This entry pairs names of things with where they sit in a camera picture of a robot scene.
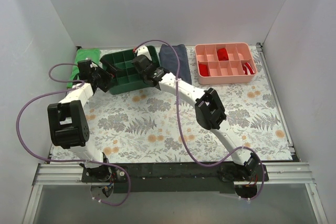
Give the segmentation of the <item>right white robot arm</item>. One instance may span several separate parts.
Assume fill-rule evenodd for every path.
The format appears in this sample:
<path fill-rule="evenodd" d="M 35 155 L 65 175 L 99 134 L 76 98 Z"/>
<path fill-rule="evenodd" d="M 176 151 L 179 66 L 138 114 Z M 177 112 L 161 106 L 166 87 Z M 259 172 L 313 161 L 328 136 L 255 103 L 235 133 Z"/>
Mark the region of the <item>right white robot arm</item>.
<path fill-rule="evenodd" d="M 145 55 L 132 60 L 143 81 L 151 87 L 176 95 L 195 109 L 198 124 L 211 131 L 230 153 L 242 180 L 251 180 L 257 174 L 259 159 L 245 147 L 241 139 L 231 130 L 225 108 L 215 89 L 203 90 L 182 80 L 162 67 L 156 67 Z"/>

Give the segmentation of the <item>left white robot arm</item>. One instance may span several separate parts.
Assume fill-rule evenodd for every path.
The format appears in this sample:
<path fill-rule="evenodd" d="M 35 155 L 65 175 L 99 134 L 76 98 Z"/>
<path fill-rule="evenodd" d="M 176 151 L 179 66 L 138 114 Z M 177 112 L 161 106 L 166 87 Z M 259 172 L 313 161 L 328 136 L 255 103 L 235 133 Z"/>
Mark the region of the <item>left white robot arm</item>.
<path fill-rule="evenodd" d="M 49 105 L 47 113 L 53 145 L 73 152 L 89 176 L 106 182 L 111 179 L 112 170 L 103 164 L 108 162 L 105 154 L 89 141 L 90 131 L 83 107 L 97 89 L 109 91 L 114 86 L 112 79 L 122 69 L 104 60 L 101 62 L 104 68 L 91 59 L 78 61 L 78 79 L 84 84 L 72 86 L 74 90 L 60 102 Z"/>

